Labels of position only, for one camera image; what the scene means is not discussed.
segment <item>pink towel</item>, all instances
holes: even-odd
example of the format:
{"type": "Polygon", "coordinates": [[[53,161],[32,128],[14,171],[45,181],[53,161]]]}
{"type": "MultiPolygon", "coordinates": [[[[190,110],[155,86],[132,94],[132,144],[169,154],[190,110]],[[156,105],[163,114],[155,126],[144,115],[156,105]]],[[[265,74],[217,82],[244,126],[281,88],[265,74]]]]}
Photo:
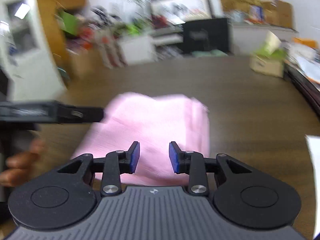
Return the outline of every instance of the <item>pink towel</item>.
{"type": "Polygon", "coordinates": [[[175,186],[188,183],[188,175],[175,174],[169,159],[169,143],[181,150],[200,152],[209,157],[207,108],[184,95],[157,98],[125,93],[105,109],[106,117],[93,124],[73,158],[84,153],[94,158],[108,152],[128,150],[140,142],[140,159],[134,174],[122,174],[121,182],[146,186],[175,186]]]}

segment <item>wooden table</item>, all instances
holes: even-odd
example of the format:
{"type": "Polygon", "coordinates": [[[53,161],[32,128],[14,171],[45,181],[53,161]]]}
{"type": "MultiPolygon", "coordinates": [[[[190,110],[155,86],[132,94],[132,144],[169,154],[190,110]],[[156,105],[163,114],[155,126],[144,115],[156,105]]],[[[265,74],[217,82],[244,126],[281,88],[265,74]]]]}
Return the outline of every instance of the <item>wooden table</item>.
{"type": "MultiPolygon", "coordinates": [[[[248,57],[163,61],[101,69],[71,84],[65,103],[106,106],[119,93],[184,94],[209,108],[211,153],[227,153],[297,189],[302,209],[295,228],[312,238],[315,189],[305,135],[320,135],[319,121],[295,87],[249,68],[248,57]]],[[[37,172],[63,163],[89,125],[42,125],[48,153],[37,172]]]]}

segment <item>gray ribbed base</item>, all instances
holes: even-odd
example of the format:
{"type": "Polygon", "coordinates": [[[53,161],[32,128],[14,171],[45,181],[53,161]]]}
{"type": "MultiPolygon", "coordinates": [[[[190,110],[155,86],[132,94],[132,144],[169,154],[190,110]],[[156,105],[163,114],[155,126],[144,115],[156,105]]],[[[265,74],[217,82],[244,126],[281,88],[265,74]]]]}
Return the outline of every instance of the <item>gray ribbed base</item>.
{"type": "Polygon", "coordinates": [[[18,228],[14,240],[302,240],[293,228],[253,232],[225,221],[204,197],[181,187],[127,187],[86,220],[56,232],[18,228]]]}

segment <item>black circular pad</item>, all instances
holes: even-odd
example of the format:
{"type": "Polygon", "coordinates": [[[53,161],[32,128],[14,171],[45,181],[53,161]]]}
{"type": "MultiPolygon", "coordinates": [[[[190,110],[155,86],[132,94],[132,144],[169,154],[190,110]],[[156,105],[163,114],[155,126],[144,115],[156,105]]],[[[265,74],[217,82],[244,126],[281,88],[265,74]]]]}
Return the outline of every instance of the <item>black circular pad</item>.
{"type": "Polygon", "coordinates": [[[231,175],[214,193],[213,204],[231,222],[255,230],[291,225],[301,208],[293,187],[262,172],[231,175]]]}
{"type": "Polygon", "coordinates": [[[271,207],[278,201],[278,194],[271,188],[253,186],[244,189],[241,198],[252,207],[271,207]]]}
{"type": "Polygon", "coordinates": [[[69,193],[61,187],[43,187],[31,195],[31,201],[38,207],[54,208],[61,206],[69,198],[69,193]]]}
{"type": "Polygon", "coordinates": [[[64,228],[84,219],[96,206],[92,188],[74,174],[44,174],[16,188],[9,209],[18,225],[36,230],[64,228]]]}

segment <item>logo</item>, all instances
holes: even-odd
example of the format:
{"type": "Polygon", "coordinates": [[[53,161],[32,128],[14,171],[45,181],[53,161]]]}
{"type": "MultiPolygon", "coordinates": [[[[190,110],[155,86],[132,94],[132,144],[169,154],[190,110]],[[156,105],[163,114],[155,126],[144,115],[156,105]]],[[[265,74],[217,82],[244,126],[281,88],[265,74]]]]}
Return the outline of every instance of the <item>logo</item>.
{"type": "Polygon", "coordinates": [[[150,193],[152,193],[153,195],[157,194],[159,192],[159,190],[157,190],[156,188],[150,190],[150,193]]]}

